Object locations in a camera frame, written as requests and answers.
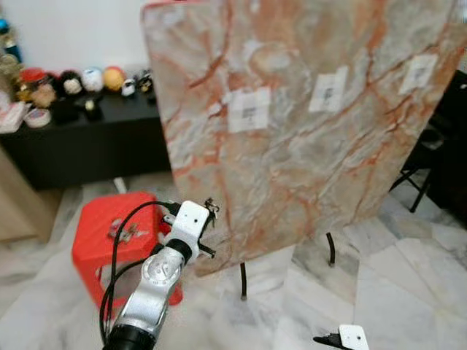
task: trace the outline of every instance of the robotic arm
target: robotic arm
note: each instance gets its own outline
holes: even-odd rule
[[[182,269],[198,257],[198,241],[212,213],[203,206],[185,201],[175,218],[165,218],[172,226],[165,239],[166,245],[144,261],[141,281],[115,321],[104,350],[154,348],[165,320],[168,299]],[[207,247],[201,247],[214,254]]]

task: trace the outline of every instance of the black cylinder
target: black cylinder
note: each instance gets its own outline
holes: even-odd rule
[[[126,324],[113,328],[103,350],[153,350],[154,337],[134,326]]]

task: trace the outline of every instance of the red object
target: red object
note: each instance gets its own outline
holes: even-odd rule
[[[73,263],[98,309],[110,276],[114,242],[114,238],[109,236],[112,222],[116,219],[123,221],[134,208],[148,201],[156,201],[155,196],[143,192],[111,195],[91,201],[81,211],[72,250]],[[131,263],[149,256],[157,243],[157,233],[167,232],[167,224],[161,224],[161,218],[162,213],[157,206],[147,206],[133,215],[125,228],[128,229],[131,224],[136,224],[137,231],[143,234],[133,235],[128,243],[125,241],[119,243],[117,269],[119,263]],[[126,293],[122,297],[116,295],[113,308],[114,316],[132,291],[131,289],[125,291]],[[177,286],[169,303],[174,305],[179,303],[182,298],[182,291]]]
[[[40,68],[26,68],[20,75],[24,82],[38,82],[45,78],[45,72]]]

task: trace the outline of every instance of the black metal leg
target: black metal leg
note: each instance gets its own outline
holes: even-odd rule
[[[420,204],[420,201],[422,200],[424,194],[426,193],[426,191],[428,191],[428,186],[430,185],[430,181],[431,181],[431,176],[430,175],[431,175],[431,171],[430,171],[430,173],[428,173],[428,176],[426,177],[425,182],[423,182],[422,188],[420,188],[420,191],[418,192],[418,196],[415,199],[414,204],[410,208],[411,213],[415,213],[415,211],[417,210],[417,207]]]
[[[242,275],[242,300],[245,301],[247,299],[247,268],[244,262],[240,264],[240,274]]]
[[[399,186],[402,182],[406,181],[409,177],[417,172],[418,169],[408,170],[406,173],[401,173],[402,176],[399,177],[397,180],[394,181],[393,186],[391,186],[390,191],[394,190],[397,186]]]
[[[329,249],[331,250],[331,257],[329,258],[329,266],[333,267],[336,263],[336,247],[334,246],[333,236],[331,236],[331,232],[326,233],[326,237],[328,238]]]

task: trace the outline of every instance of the paper label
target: paper label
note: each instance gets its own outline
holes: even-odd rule
[[[405,95],[415,88],[423,88],[428,84],[435,68],[438,55],[418,55],[410,62],[409,71],[404,78],[399,95]]]
[[[340,111],[348,71],[347,66],[342,66],[335,74],[318,75],[309,103],[309,112]]]
[[[247,130],[266,129],[269,119],[271,90],[262,87],[254,93],[234,91],[228,105],[228,130],[239,133]]]

